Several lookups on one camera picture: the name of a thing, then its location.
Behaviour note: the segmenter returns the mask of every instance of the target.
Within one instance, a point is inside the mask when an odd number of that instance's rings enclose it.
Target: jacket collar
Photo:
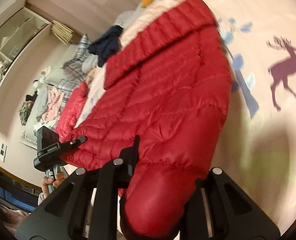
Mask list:
[[[108,59],[104,89],[115,85],[165,47],[206,26],[216,26],[216,20],[202,0],[186,0],[163,13],[124,50]]]

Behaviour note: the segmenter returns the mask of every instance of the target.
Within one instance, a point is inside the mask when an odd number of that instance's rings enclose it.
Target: plaid pillow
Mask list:
[[[84,34],[81,38],[81,40],[79,41],[79,44],[77,46],[77,49],[75,50],[75,54],[73,55],[73,59],[75,59],[76,61],[80,61],[81,63],[83,63],[86,59],[86,55],[88,51],[88,47],[92,44],[92,41],[90,41],[88,39],[88,36],[86,34]]]
[[[80,82],[78,80],[66,80],[66,79],[61,79],[59,84],[58,84],[58,89],[60,89],[62,92],[65,93],[63,96],[63,100],[61,103],[60,111],[62,112],[63,108],[66,106],[68,99],[70,98],[72,92],[74,89],[79,87]]]
[[[82,64],[86,60],[89,54],[88,47],[92,42],[88,39],[87,35],[84,34],[75,50],[75,54],[72,59],[64,62],[62,69],[63,75],[67,80],[79,80],[84,81],[87,74],[82,72]]]

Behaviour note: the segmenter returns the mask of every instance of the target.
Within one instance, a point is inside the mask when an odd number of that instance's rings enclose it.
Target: jacket sleeve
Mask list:
[[[136,176],[120,207],[127,239],[144,235],[166,240],[178,233],[195,180],[207,177],[227,116],[229,76],[215,81],[215,92],[213,82],[185,91],[185,97],[180,91],[174,94],[141,137]]]
[[[87,101],[87,94],[88,86],[86,82],[82,82],[80,86],[72,92],[65,108],[61,113],[57,128],[54,130],[59,134],[60,142],[64,142],[68,134],[74,128],[82,112],[84,104]]]

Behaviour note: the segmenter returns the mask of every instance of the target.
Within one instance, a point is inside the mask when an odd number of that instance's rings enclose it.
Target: reindeer print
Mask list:
[[[267,46],[273,49],[287,50],[289,57],[277,62],[275,65],[268,69],[268,72],[272,75],[274,82],[270,86],[274,107],[277,111],[280,111],[280,106],[276,103],[275,90],[276,86],[282,81],[284,89],[289,91],[296,98],[296,93],[288,86],[288,76],[296,73],[296,48],[292,46],[291,41],[284,39],[283,37],[274,36],[275,45],[272,45],[270,41],[267,41]]]

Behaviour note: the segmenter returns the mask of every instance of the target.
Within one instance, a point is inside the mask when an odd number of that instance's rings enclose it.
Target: wall outlet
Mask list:
[[[7,146],[2,143],[1,151],[0,151],[0,161],[2,161],[2,162],[4,162],[4,160],[6,158],[6,148],[7,148]]]

